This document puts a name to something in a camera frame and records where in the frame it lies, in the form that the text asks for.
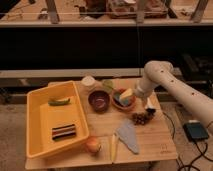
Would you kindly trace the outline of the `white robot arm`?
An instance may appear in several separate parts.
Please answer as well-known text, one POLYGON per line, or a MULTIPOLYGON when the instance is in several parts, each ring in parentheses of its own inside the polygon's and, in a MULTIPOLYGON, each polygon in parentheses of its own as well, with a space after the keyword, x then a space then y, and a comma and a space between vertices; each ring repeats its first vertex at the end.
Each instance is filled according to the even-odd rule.
POLYGON ((135 95, 146 99, 157 86, 162 86, 207 129, 213 130, 213 99, 178 80, 172 71, 170 62, 149 61, 135 85, 135 95))

